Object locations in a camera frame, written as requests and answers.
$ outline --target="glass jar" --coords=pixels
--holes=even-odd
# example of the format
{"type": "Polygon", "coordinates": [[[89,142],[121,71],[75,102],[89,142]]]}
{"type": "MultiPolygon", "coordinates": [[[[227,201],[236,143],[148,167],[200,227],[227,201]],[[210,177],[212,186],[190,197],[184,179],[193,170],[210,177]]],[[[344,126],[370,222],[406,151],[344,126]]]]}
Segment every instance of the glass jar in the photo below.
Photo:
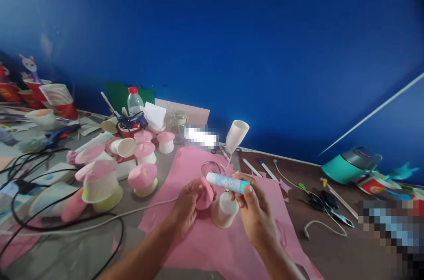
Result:
{"type": "Polygon", "coordinates": [[[186,141],[187,113],[174,110],[170,116],[170,131],[175,134],[174,144],[184,144],[186,141]]]}

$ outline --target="red cup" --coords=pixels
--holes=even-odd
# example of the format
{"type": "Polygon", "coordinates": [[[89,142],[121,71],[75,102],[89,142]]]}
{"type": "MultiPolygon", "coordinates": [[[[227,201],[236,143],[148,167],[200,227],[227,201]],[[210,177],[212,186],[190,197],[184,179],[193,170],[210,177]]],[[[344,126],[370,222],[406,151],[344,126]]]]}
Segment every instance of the red cup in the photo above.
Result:
{"type": "MultiPolygon", "coordinates": [[[[42,79],[44,83],[52,83],[50,80],[42,79]]],[[[24,83],[28,86],[30,90],[32,90],[32,96],[35,101],[47,101],[41,90],[39,89],[41,83],[34,82],[32,79],[25,79],[24,83]]]]}
{"type": "Polygon", "coordinates": [[[18,93],[22,96],[22,98],[24,98],[24,100],[29,104],[31,108],[35,110],[45,109],[44,105],[41,102],[34,100],[32,96],[32,90],[21,90],[18,93]]]}
{"type": "Polygon", "coordinates": [[[19,95],[18,89],[16,89],[12,83],[0,83],[0,95],[9,102],[22,101],[22,97],[19,95]]]}
{"type": "Polygon", "coordinates": [[[53,107],[65,119],[74,120],[78,118],[78,111],[76,111],[74,103],[69,103],[61,106],[53,105],[53,107]]]}

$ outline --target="table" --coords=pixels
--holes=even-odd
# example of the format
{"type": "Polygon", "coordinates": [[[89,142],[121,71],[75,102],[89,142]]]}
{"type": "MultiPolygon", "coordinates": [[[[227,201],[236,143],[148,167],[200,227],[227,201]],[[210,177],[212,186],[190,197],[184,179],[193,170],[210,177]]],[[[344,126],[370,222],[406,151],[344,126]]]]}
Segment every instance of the table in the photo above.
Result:
{"type": "MultiPolygon", "coordinates": [[[[98,135],[100,131],[81,137],[81,141],[67,138],[61,140],[60,148],[77,149],[82,144],[89,141],[92,137],[98,135]]],[[[23,139],[24,137],[38,136],[42,132],[36,128],[30,131],[19,132],[15,137],[23,139]]],[[[164,183],[176,150],[168,155],[156,153],[158,166],[158,183],[160,188],[164,183]]],[[[257,170],[263,171],[263,168],[257,162],[256,158],[260,158],[267,164],[271,171],[279,176],[274,167],[273,157],[257,154],[240,152],[233,154],[232,163],[235,169],[241,169],[245,173],[250,173],[249,168],[239,162],[239,157],[246,158],[257,170]]],[[[20,155],[14,148],[0,144],[0,156],[18,156],[20,155]]],[[[48,164],[48,168],[59,162],[64,162],[66,152],[58,152],[53,160],[48,164]]],[[[280,170],[286,174],[287,178],[294,183],[302,182],[307,188],[320,188],[319,167],[306,165],[303,163],[279,159],[278,165],[280,170]]],[[[47,169],[43,166],[32,177],[43,174],[47,169]]],[[[126,180],[121,181],[120,185],[124,188],[124,197],[116,208],[112,210],[114,213],[123,213],[132,209],[146,206],[151,197],[138,198],[131,193],[126,180]]],[[[358,190],[335,186],[334,189],[353,207],[359,199],[364,199],[364,194],[358,190]]],[[[287,203],[288,212],[293,222],[297,235],[300,239],[303,250],[320,270],[327,280],[333,279],[398,279],[396,268],[396,256],[387,254],[384,247],[379,246],[379,242],[373,239],[368,233],[363,232],[361,227],[356,223],[356,229],[346,227],[348,237],[340,237],[328,231],[325,227],[313,225],[308,229],[311,240],[305,240],[302,229],[304,225],[312,220],[317,219],[326,222],[330,226],[337,226],[332,220],[323,214],[309,208],[308,205],[296,201],[296,198],[305,197],[304,192],[299,189],[293,189],[289,192],[289,203],[287,203]]],[[[341,208],[340,212],[353,220],[349,212],[341,208]]],[[[90,209],[86,210],[84,216],[93,215],[90,209]]],[[[136,247],[144,238],[144,232],[138,229],[143,212],[137,212],[123,217],[125,223],[124,239],[121,249],[118,251],[115,259],[109,267],[118,261],[122,256],[136,247]]],[[[76,226],[82,228],[92,225],[94,222],[88,222],[76,226]]],[[[114,238],[119,241],[120,223],[115,220],[100,228],[77,235],[68,236],[49,236],[42,237],[34,248],[11,264],[4,274],[11,279],[39,279],[39,280],[58,280],[58,279],[91,279],[92,276],[103,266],[112,254],[112,243],[114,238]]],[[[204,272],[201,270],[187,269],[162,269],[157,279],[223,279],[217,272],[204,272]]]]}

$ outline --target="brown table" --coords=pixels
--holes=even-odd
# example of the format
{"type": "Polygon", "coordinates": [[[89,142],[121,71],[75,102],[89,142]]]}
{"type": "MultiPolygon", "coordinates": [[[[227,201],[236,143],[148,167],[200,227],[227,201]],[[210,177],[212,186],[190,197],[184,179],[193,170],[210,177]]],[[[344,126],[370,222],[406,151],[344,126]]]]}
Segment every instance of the brown table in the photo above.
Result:
{"type": "MultiPolygon", "coordinates": [[[[261,153],[239,152],[240,168],[242,172],[251,174],[251,170],[242,161],[245,158],[258,171],[265,172],[257,158],[261,158],[272,173],[281,178],[274,159],[278,160],[281,173],[294,184],[303,183],[308,190],[317,188],[322,190],[320,167],[287,159],[276,158],[261,153]]],[[[339,195],[358,212],[357,202],[372,199],[358,188],[341,186],[331,183],[339,195]]],[[[343,225],[348,233],[347,237],[338,236],[320,224],[312,224],[308,228],[310,240],[304,234],[304,226],[311,220],[320,220],[334,230],[339,227],[326,215],[315,211],[311,206],[298,201],[298,198],[307,200],[307,194],[294,188],[289,191],[289,202],[286,203],[293,226],[303,251],[308,255],[317,269],[326,280],[394,280],[403,279],[399,269],[400,257],[390,253],[389,248],[380,245],[380,240],[374,238],[373,233],[364,231],[363,225],[358,224],[355,218],[339,202],[338,212],[351,220],[355,228],[343,225]]]]}

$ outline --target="hand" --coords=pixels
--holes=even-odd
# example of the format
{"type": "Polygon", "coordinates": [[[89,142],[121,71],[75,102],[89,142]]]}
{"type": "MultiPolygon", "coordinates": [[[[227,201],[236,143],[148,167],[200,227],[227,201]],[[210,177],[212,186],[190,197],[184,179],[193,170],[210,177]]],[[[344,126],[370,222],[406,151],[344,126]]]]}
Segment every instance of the hand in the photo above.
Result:
{"type": "MultiPolygon", "coordinates": [[[[192,180],[184,186],[175,202],[169,219],[177,228],[177,233],[180,237],[184,237],[186,232],[191,228],[197,217],[196,201],[203,193],[203,185],[199,185],[193,189],[197,179],[192,180]]],[[[216,191],[213,190],[213,198],[216,197],[216,191]]]]}
{"type": "Polygon", "coordinates": [[[244,230],[250,242],[256,250],[279,246],[274,215],[265,192],[250,176],[236,173],[233,177],[250,182],[243,188],[244,195],[230,191],[230,199],[236,199],[240,206],[244,230]]]}

